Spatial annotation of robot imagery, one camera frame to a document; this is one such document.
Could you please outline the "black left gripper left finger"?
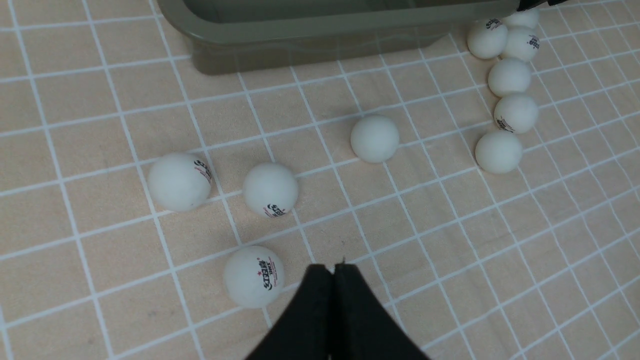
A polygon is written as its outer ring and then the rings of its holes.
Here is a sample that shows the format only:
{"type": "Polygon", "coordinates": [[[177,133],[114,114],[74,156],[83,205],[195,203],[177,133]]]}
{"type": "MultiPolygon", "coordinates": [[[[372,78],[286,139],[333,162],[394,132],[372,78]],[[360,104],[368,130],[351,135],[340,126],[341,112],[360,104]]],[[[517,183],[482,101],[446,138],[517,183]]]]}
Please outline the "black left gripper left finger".
{"type": "Polygon", "coordinates": [[[322,264],[307,267],[286,309],[246,357],[248,360],[327,360],[333,276],[322,264]]]}

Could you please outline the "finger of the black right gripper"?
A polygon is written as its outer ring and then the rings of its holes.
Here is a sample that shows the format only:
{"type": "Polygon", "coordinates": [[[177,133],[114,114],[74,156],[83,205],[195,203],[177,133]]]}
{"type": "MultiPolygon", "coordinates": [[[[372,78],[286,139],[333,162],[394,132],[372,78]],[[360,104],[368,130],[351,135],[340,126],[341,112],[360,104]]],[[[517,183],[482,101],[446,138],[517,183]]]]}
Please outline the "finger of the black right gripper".
{"type": "Polygon", "coordinates": [[[518,12],[525,12],[532,9],[546,9],[551,7],[562,7],[574,5],[575,0],[520,0],[518,12]]]}

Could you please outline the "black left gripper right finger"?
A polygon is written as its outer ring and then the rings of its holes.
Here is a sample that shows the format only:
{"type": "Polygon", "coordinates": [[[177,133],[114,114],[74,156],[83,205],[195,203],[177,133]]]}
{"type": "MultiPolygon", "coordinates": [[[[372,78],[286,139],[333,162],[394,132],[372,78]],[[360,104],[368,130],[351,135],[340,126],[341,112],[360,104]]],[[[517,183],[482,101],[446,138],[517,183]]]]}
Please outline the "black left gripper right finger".
{"type": "Polygon", "coordinates": [[[378,301],[354,264],[333,273],[332,358],[334,360],[427,360],[378,301]]]}

